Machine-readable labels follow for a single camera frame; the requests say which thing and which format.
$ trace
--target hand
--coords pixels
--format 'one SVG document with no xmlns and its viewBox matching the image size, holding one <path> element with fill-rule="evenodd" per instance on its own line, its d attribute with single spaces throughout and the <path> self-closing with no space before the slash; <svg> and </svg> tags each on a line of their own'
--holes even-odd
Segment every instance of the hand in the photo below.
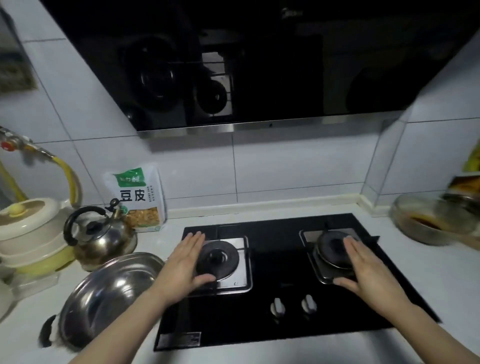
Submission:
<svg viewBox="0 0 480 364">
<path fill-rule="evenodd" d="M 393 274 L 368 247 L 351 236 L 346 237 L 343 243 L 358 283 L 341 277 L 335 278 L 334 284 L 358 295 L 387 320 L 391 320 L 404 308 L 412 306 Z"/>
<path fill-rule="evenodd" d="M 195 235 L 188 233 L 174 249 L 150 288 L 159 295 L 166 307 L 177 303 L 201 285 L 216 280 L 211 274 L 193 277 L 193 270 L 204 241 L 205 234 L 199 231 Z"/>
</svg>

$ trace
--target yellow lid knob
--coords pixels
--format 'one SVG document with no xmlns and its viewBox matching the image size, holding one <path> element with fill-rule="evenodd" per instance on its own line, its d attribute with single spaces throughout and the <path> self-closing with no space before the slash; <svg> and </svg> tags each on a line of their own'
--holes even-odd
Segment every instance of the yellow lid knob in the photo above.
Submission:
<svg viewBox="0 0 480 364">
<path fill-rule="evenodd" d="M 11 218 L 16 218 L 23 215 L 27 209 L 23 204 L 11 204 L 8 208 L 8 214 Z"/>
</svg>

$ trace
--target stove label sticker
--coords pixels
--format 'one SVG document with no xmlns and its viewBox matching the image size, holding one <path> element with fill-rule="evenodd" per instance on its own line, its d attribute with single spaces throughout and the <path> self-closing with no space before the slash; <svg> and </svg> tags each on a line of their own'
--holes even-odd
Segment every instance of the stove label sticker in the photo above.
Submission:
<svg viewBox="0 0 480 364">
<path fill-rule="evenodd" d="M 200 346 L 201 335 L 200 331 L 160 334 L 156 348 L 158 350 L 196 348 Z"/>
</svg>

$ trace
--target plastic bag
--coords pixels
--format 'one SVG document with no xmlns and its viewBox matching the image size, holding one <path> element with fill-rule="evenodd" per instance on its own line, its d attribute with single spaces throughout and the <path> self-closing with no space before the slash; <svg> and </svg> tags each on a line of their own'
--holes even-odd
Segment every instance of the plastic bag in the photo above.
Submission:
<svg viewBox="0 0 480 364">
<path fill-rule="evenodd" d="M 138 232 L 158 231 L 165 222 L 165 204 L 156 165 L 143 164 L 123 173 L 105 173 L 103 180 L 120 200 L 125 221 Z"/>
</svg>

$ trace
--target kitchen backsplash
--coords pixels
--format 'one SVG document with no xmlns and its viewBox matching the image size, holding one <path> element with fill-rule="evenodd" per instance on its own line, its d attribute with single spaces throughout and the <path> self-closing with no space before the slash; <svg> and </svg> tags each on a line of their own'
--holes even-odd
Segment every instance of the kitchen backsplash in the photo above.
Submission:
<svg viewBox="0 0 480 364">
<path fill-rule="evenodd" d="M 168 209 L 362 190 L 383 204 L 399 193 L 444 189 L 480 136 L 478 34 L 398 121 L 359 117 L 342 124 L 141 140 L 38 0 L 2 3 L 39 89 L 0 97 L 0 125 L 70 164 L 83 205 L 112 197 L 104 172 L 145 161 L 158 165 Z M 29 197 L 67 198 L 57 166 L 3 150 L 0 159 Z"/>
</svg>

